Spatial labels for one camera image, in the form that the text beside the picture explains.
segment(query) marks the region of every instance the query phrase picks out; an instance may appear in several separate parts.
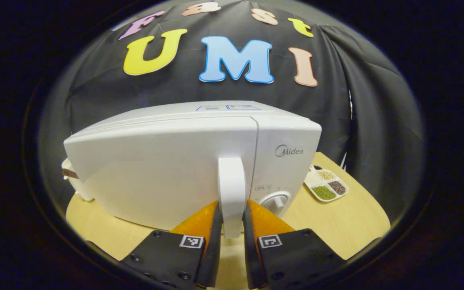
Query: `green grain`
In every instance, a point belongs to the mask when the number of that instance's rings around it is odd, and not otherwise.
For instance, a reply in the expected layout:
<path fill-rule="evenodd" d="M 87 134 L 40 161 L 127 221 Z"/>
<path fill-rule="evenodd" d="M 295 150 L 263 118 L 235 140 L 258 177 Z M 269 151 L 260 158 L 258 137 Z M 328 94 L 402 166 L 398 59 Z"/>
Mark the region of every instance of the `green grain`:
<path fill-rule="evenodd" d="M 327 187 L 325 186 L 318 186 L 318 187 L 313 187 L 313 191 L 316 193 L 316 195 L 321 198 L 322 200 L 330 200 L 335 198 L 335 194 L 330 191 Z"/>

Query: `table surface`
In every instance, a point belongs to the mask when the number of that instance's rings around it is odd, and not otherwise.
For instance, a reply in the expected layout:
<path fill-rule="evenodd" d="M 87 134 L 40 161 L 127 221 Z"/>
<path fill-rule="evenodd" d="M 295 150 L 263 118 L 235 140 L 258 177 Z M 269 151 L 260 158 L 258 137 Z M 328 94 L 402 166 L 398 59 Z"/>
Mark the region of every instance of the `table surface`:
<path fill-rule="evenodd" d="M 354 178 L 332 160 L 317 152 L 313 165 L 335 173 L 350 188 L 332 202 L 321 202 L 302 186 L 282 220 L 296 230 L 312 229 L 333 251 L 348 259 L 390 229 L 388 216 L 379 203 Z M 84 201 L 73 195 L 66 220 L 84 240 L 97 244 L 112 257 L 122 260 L 142 242 L 153 228 L 109 215 L 96 200 Z M 244 236 L 221 236 L 221 255 L 216 288 L 246 290 Z"/>

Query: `midea logo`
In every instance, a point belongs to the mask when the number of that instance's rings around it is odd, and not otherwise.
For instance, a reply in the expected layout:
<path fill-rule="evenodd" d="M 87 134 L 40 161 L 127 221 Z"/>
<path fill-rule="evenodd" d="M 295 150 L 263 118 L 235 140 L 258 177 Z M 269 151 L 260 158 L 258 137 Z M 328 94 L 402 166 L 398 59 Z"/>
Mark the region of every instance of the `midea logo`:
<path fill-rule="evenodd" d="M 278 145 L 277 149 L 275 149 L 275 156 L 282 157 L 284 155 L 294 155 L 294 154 L 302 154 L 304 153 L 304 149 L 296 149 L 296 148 L 288 148 L 286 145 Z"/>

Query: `black cloth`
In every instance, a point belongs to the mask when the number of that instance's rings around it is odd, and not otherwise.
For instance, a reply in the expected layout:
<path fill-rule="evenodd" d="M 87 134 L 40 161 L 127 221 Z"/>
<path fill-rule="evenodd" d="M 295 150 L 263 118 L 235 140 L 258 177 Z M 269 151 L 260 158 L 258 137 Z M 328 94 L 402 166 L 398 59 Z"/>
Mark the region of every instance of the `black cloth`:
<path fill-rule="evenodd" d="M 211 100 L 252 100 L 308 117 L 322 126 L 317 151 L 340 164 L 380 202 L 390 221 L 411 204 L 423 167 L 423 132 L 411 90 L 394 65 L 370 42 L 347 27 L 318 26 L 297 15 L 248 1 L 218 1 L 220 10 L 183 17 L 189 4 L 167 9 L 139 32 L 122 40 L 129 25 L 108 31 L 79 55 L 53 88 L 40 124 L 39 159 L 46 187 L 66 208 L 72 188 L 62 179 L 63 140 L 98 121 L 143 107 Z M 278 25 L 251 16 L 253 8 L 270 11 Z M 144 11 L 134 19 L 156 11 Z M 313 38 L 297 32 L 287 18 L 301 19 Z M 175 58 L 158 71 L 131 76 L 123 71 L 127 45 L 153 35 L 144 59 L 162 51 L 165 31 L 185 28 Z M 225 36 L 241 51 L 253 39 L 272 44 L 272 84 L 242 76 L 202 82 L 206 45 L 201 38 Z M 311 52 L 316 87 L 297 84 L 289 47 Z M 350 119 L 350 96 L 354 119 Z"/>

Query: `brown seed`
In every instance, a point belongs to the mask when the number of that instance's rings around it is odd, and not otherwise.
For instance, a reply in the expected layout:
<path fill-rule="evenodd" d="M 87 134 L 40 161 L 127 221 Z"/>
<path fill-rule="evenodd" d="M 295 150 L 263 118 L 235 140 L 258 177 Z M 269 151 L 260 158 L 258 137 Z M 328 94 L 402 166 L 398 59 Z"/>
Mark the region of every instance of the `brown seed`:
<path fill-rule="evenodd" d="M 343 185 L 341 185 L 341 183 L 339 183 L 339 181 L 333 181 L 331 183 L 329 183 L 330 187 L 332 187 L 336 192 L 337 194 L 339 195 L 343 195 L 343 193 L 345 193 L 346 189 Z"/>

